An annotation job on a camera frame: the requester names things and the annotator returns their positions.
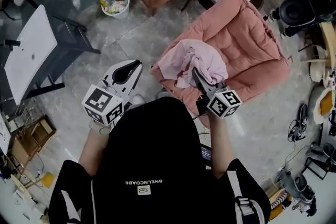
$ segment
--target red cloth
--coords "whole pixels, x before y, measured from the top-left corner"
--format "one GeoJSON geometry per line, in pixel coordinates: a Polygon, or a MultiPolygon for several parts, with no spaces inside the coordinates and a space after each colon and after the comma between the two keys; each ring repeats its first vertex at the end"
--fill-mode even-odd
{"type": "MultiPolygon", "coordinates": [[[[236,90],[243,102],[283,82],[289,75],[290,67],[272,31],[247,0],[220,0],[175,39],[162,56],[187,38],[202,40],[219,52],[228,72],[225,84],[236,90]]],[[[162,77],[157,63],[152,67],[152,74],[198,115],[198,89],[177,88],[176,80],[162,77]]],[[[209,126],[206,116],[200,119],[209,126]]]]}

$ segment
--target pink cloth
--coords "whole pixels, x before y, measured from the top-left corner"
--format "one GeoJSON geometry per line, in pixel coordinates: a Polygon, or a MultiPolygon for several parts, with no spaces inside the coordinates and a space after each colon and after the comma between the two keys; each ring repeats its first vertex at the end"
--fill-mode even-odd
{"type": "MultiPolygon", "coordinates": [[[[236,90],[243,102],[286,80],[290,67],[272,31],[259,11],[247,0],[220,0],[205,11],[166,49],[162,57],[182,39],[198,39],[215,48],[226,65],[225,84],[236,90]]],[[[198,115],[193,87],[179,89],[176,80],[164,79],[156,63],[152,74],[198,115]]],[[[209,126],[206,116],[199,117],[209,126]]]]}
{"type": "Polygon", "coordinates": [[[211,85],[227,79],[226,66],[218,51],[195,39],[183,39],[157,63],[164,79],[177,80],[176,87],[195,87],[192,76],[196,68],[211,85]]]}

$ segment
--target tiled floor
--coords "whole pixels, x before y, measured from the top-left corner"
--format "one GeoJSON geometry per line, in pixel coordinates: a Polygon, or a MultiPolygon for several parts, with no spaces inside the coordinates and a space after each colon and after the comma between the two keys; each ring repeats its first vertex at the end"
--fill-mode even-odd
{"type": "MultiPolygon", "coordinates": [[[[114,63],[136,58],[143,62],[144,70],[134,93],[142,94],[146,101],[154,100],[154,95],[161,86],[150,75],[150,67],[168,44],[204,9],[197,1],[192,1],[181,13],[180,9],[186,0],[175,0],[149,17],[139,0],[131,0],[129,16],[115,20],[102,13],[97,0],[71,0],[75,7],[72,9],[67,0],[41,1],[50,10],[76,17],[79,22],[87,25],[92,45],[102,52],[101,55],[83,54],[65,72],[64,89],[38,98],[57,128],[56,135],[48,142],[40,157],[46,169],[57,175],[64,160],[78,160],[86,140],[89,119],[81,101],[90,84],[96,83],[114,63]]],[[[264,10],[269,11],[276,4],[276,0],[265,0],[264,10]]],[[[279,37],[278,25],[274,23],[271,27],[279,37]]],[[[280,43],[291,65],[288,80],[244,104],[227,120],[237,156],[259,183],[274,177],[278,168],[284,164],[286,156],[292,152],[293,143],[287,141],[288,127],[296,118],[299,104],[308,102],[313,87],[308,65],[300,62],[300,59],[307,57],[306,51],[298,52],[303,47],[302,37],[298,35],[281,40],[280,43]]],[[[307,138],[296,143],[296,152],[309,145],[316,134],[317,127],[309,122],[307,138]]],[[[207,143],[204,135],[201,135],[201,140],[207,143]]],[[[303,166],[304,152],[289,164],[293,173],[303,166]]]]}

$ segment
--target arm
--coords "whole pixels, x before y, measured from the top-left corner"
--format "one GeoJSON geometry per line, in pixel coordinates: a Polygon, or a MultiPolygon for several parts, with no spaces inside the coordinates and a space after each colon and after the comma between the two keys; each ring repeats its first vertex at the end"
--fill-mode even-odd
{"type": "Polygon", "coordinates": [[[96,174],[108,140],[108,135],[101,135],[97,131],[90,129],[78,161],[90,176],[96,174]]]}
{"type": "Polygon", "coordinates": [[[211,130],[212,171],[220,178],[227,170],[235,155],[228,137],[226,123],[208,111],[211,130]]]}

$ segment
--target person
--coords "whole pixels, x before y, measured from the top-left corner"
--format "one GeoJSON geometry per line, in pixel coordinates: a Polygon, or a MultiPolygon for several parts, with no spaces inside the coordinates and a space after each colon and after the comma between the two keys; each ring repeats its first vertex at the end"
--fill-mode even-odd
{"type": "Polygon", "coordinates": [[[266,194],[235,157],[225,121],[207,115],[211,170],[203,164],[191,115],[172,97],[127,110],[109,135],[90,130],[79,162],[63,163],[50,201],[50,223],[236,223],[228,170],[236,171],[242,195],[260,205],[267,223],[266,194]]]}

